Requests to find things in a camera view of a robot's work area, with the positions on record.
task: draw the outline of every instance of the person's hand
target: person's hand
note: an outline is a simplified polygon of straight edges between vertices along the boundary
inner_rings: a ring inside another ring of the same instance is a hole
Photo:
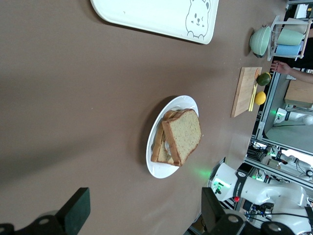
[[[273,72],[278,72],[281,74],[289,74],[289,72],[292,70],[292,68],[290,68],[289,65],[278,60],[273,61],[272,65],[270,66],[270,69]]]

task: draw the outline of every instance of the cartoon bear face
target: cartoon bear face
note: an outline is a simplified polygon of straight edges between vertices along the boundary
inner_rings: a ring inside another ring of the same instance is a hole
[[[208,30],[210,0],[190,0],[190,8],[186,17],[187,35],[204,39]]]

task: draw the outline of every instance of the green bowl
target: green bowl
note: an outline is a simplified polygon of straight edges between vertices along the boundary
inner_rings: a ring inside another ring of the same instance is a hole
[[[268,48],[270,40],[270,28],[262,27],[257,30],[250,38],[251,50],[257,54],[263,56]]]

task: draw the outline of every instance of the wooden cutting board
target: wooden cutting board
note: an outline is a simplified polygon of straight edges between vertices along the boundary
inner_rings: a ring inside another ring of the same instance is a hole
[[[262,67],[242,67],[238,80],[231,117],[247,111],[249,108],[255,79],[261,74]]]

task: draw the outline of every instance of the bread slice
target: bread slice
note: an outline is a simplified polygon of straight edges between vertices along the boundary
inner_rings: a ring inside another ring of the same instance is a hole
[[[173,117],[177,111],[170,110],[165,113],[163,120],[167,120]],[[154,163],[167,163],[171,165],[178,165],[179,162],[175,163],[171,155],[165,149],[165,134],[163,130],[163,126],[160,123],[156,132],[155,145],[152,149],[151,161]]]
[[[182,166],[201,140],[197,113],[193,109],[184,109],[172,118],[163,120],[162,127],[174,163]]]

